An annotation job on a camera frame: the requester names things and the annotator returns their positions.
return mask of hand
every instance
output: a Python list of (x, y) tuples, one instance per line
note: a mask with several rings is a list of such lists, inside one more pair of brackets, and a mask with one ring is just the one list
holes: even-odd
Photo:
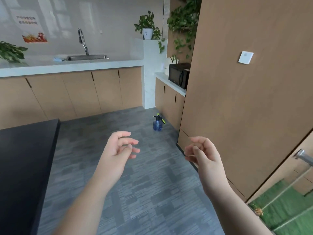
[(132, 144), (138, 144), (138, 140), (122, 138), (130, 135), (131, 132), (127, 131), (112, 133), (103, 150), (93, 178), (100, 181), (107, 192), (122, 176), (127, 160), (136, 158), (136, 155), (132, 153), (140, 152), (140, 149), (132, 146)]
[(185, 159), (198, 165), (199, 178), (206, 195), (220, 196), (231, 189), (227, 181), (221, 156), (214, 144), (204, 137), (191, 137), (185, 147)]

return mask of microwave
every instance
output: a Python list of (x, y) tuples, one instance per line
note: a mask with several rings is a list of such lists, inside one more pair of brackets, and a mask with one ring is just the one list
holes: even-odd
[(180, 86), (182, 89), (187, 89), (189, 72), (189, 63), (170, 64), (168, 79), (176, 85)]

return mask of chrome faucet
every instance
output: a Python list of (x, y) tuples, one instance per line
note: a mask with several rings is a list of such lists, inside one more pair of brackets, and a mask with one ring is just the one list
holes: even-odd
[(78, 28), (78, 36), (79, 36), (79, 43), (83, 44), (86, 55), (89, 55), (88, 48), (87, 48), (86, 43), (85, 43), (84, 34), (83, 34), (83, 31), (81, 30), (81, 28)]

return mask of paper sign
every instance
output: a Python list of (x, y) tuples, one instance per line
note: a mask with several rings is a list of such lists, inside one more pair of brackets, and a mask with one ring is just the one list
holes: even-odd
[(23, 31), (22, 37), (26, 43), (48, 42), (35, 11), (11, 9), (11, 14), (17, 26)]

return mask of hanging plant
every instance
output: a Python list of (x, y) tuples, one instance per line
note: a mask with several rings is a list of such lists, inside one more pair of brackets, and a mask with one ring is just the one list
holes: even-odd
[(20, 59), (24, 59), (23, 52), (28, 50), (25, 47), (17, 47), (14, 44), (0, 41), (0, 58), (12, 63), (21, 63)]
[(182, 53), (181, 48), (187, 46), (192, 50), (191, 41), (196, 37), (201, 0), (187, 0), (185, 6), (179, 6), (171, 12), (167, 19), (168, 28), (173, 32), (185, 34), (185, 39), (177, 38), (174, 40), (175, 49), (178, 54)]
[(165, 49), (165, 46), (164, 44), (162, 44), (162, 42), (164, 42), (165, 39), (161, 38), (162, 33), (160, 29), (154, 26), (153, 18), (154, 14), (151, 11), (148, 11), (147, 15), (140, 16), (139, 23), (134, 24), (134, 26), (136, 27), (135, 31), (139, 31), (140, 34), (142, 34), (143, 29), (153, 29), (152, 39), (156, 39), (158, 41), (160, 53), (162, 53)]

